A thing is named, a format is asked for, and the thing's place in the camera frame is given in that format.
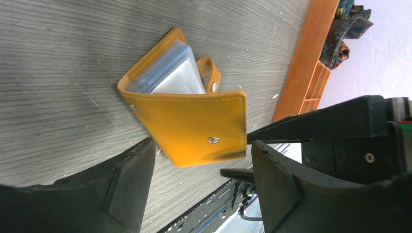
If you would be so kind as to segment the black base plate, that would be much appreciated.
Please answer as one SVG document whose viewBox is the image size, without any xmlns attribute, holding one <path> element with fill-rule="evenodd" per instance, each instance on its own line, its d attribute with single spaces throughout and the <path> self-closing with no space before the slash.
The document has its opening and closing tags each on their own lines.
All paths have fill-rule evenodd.
<svg viewBox="0 0 412 233">
<path fill-rule="evenodd" d="M 253 184 L 229 180 L 159 232 L 213 233 L 254 193 Z"/>
</svg>

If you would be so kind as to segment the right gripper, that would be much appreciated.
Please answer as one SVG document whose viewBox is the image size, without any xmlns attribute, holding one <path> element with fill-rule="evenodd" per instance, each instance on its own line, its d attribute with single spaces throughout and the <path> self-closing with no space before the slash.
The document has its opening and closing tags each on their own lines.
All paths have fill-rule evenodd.
<svg viewBox="0 0 412 233">
<path fill-rule="evenodd" d="M 304 165 L 370 184 L 407 172 L 401 122 L 411 118 L 407 97 L 362 96 L 271 123 L 248 133 L 247 143 L 303 142 Z"/>
</svg>

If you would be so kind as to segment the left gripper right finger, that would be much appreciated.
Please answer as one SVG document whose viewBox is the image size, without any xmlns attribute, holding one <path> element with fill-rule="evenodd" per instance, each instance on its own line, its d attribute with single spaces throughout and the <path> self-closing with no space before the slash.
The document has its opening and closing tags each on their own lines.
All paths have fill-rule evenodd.
<svg viewBox="0 0 412 233">
<path fill-rule="evenodd" d="M 341 180 L 252 144 L 252 162 L 267 233 L 409 233 L 412 176 L 371 184 Z"/>
</svg>

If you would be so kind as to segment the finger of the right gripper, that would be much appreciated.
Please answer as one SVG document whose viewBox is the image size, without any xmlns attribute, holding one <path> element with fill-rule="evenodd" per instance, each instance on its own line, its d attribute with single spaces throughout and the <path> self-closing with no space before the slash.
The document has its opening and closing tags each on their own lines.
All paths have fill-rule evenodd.
<svg viewBox="0 0 412 233">
<path fill-rule="evenodd" d="M 252 168 L 224 168 L 220 175 L 241 182 L 255 184 L 254 170 Z"/>
</svg>

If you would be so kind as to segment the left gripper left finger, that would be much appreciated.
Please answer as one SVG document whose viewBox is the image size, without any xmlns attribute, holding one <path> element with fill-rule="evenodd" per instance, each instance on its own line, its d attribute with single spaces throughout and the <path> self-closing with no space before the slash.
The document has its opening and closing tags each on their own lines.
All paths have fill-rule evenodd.
<svg viewBox="0 0 412 233">
<path fill-rule="evenodd" d="M 3 233 L 138 233 L 155 166 L 148 137 L 51 185 L 0 187 Z"/>
</svg>

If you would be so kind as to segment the orange leather card holder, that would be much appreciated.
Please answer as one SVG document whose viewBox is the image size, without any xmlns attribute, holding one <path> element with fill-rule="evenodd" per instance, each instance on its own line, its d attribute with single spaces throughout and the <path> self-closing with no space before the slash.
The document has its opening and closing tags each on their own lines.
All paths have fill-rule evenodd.
<svg viewBox="0 0 412 233">
<path fill-rule="evenodd" d="M 214 61 L 195 63 L 204 94 L 140 94 L 128 90 L 175 41 L 185 42 L 183 31 L 173 28 L 119 80 L 117 89 L 148 132 L 178 167 L 199 166 L 246 156 L 246 94 L 219 92 L 221 73 Z"/>
</svg>

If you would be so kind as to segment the orange compartment organizer box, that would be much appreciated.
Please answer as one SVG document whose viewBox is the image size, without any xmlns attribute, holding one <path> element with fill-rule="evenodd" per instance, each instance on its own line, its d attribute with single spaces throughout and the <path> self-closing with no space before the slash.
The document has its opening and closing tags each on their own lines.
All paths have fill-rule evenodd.
<svg viewBox="0 0 412 233">
<path fill-rule="evenodd" d="M 337 0 L 311 1 L 273 121 L 318 108 L 331 70 L 320 60 Z"/>
</svg>

